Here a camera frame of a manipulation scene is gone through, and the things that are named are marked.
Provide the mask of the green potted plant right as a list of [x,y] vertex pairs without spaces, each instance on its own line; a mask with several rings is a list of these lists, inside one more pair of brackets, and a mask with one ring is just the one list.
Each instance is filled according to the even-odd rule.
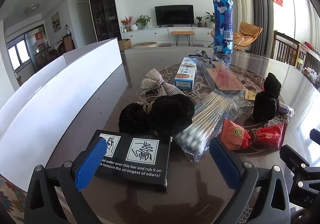
[[210,28],[214,28],[214,26],[215,26],[215,14],[214,14],[214,12],[212,12],[212,13],[205,12],[205,14],[206,14],[205,17],[204,17],[205,21],[208,23]]

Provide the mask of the white tv cabinet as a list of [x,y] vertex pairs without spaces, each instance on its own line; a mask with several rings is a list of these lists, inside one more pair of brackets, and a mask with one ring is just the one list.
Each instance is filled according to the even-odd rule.
[[191,44],[209,44],[213,42],[213,38],[210,35],[212,28],[206,27],[157,27],[140,29],[136,31],[129,31],[121,33],[122,39],[130,39],[131,43],[142,43],[154,41],[157,43],[175,43],[178,39],[178,44],[187,44],[187,36],[179,35],[176,37],[172,32],[193,32],[190,35]]

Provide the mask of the black fluffy hair claw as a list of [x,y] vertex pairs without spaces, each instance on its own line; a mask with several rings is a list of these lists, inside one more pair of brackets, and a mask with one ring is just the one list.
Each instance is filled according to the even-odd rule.
[[264,81],[264,90],[257,93],[254,101],[253,119],[257,122],[270,121],[279,107],[281,83],[274,74],[268,73]]

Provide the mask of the black odor bar box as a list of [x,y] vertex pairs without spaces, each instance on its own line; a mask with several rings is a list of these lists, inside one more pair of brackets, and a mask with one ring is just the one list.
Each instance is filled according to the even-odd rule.
[[171,137],[96,130],[92,140],[97,137],[107,143],[97,174],[167,191]]

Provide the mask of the rhinestone bow hair clip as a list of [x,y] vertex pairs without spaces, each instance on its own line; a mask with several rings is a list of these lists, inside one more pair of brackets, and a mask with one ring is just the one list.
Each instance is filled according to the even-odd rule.
[[151,90],[157,89],[158,96],[173,96],[173,95],[184,95],[186,94],[181,91],[178,87],[169,84],[165,81],[162,75],[156,70],[151,69],[147,74],[146,77],[142,80],[140,88],[142,90]]

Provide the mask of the small dark glass vial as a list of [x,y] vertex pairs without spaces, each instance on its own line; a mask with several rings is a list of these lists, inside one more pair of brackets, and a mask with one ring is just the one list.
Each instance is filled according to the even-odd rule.
[[289,117],[292,117],[295,113],[294,109],[288,106],[287,104],[283,102],[279,102],[277,105],[277,112],[282,115],[286,115]]

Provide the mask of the cotton swabs bag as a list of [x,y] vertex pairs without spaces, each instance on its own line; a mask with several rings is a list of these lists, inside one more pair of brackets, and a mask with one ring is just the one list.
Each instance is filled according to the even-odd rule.
[[195,106],[192,123],[173,136],[191,162],[199,162],[209,142],[219,135],[225,119],[235,120],[242,110],[235,100],[220,91],[212,91]]

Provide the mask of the blue camouflage bottle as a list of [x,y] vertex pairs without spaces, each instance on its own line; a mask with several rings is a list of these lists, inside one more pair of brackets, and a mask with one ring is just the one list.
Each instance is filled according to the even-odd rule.
[[214,52],[229,56],[233,52],[233,7],[232,0],[213,0],[215,28]]

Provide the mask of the blue white ointment box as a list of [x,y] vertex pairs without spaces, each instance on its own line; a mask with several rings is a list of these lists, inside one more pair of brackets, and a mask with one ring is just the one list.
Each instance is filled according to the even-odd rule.
[[192,91],[194,89],[196,73],[197,59],[184,57],[174,78],[174,85],[181,90]]

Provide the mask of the floral patterned cushion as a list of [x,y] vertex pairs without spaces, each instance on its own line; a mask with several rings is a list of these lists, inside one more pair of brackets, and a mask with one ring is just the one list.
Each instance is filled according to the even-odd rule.
[[27,193],[0,176],[1,204],[15,223],[24,223]]

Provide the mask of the covered standing air conditioner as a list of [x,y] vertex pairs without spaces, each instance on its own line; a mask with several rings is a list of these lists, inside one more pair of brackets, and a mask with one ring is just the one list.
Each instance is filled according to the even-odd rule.
[[237,0],[238,7],[238,29],[241,22],[254,24],[254,2],[253,0]]

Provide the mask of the red flower vase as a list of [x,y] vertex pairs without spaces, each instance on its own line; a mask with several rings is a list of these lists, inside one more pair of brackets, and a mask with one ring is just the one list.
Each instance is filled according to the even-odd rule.
[[124,26],[127,32],[131,31],[131,23],[132,23],[133,16],[125,17],[121,19],[121,24]]

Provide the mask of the phone case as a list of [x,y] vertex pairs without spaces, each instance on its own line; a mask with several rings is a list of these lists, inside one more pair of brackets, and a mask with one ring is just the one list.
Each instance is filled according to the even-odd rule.
[[220,91],[227,96],[244,94],[244,85],[222,61],[201,62],[199,68],[211,90]]

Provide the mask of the red candy wrapper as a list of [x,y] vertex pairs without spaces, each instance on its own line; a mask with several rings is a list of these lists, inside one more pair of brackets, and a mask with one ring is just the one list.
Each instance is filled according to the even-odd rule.
[[249,136],[254,144],[263,145],[273,150],[280,150],[284,142],[286,129],[287,123],[284,122],[258,130],[251,130]]
[[220,139],[231,151],[246,149],[253,143],[247,130],[228,119],[223,120]]

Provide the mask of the wooden bench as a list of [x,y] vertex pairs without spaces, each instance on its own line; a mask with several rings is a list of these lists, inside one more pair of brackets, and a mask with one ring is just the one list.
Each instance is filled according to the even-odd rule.
[[187,39],[187,42],[188,42],[188,46],[190,46],[190,42],[191,42],[190,37],[195,35],[195,32],[194,31],[172,31],[170,34],[175,36],[176,46],[178,46],[179,36],[180,35],[185,35],[186,36],[186,39]]

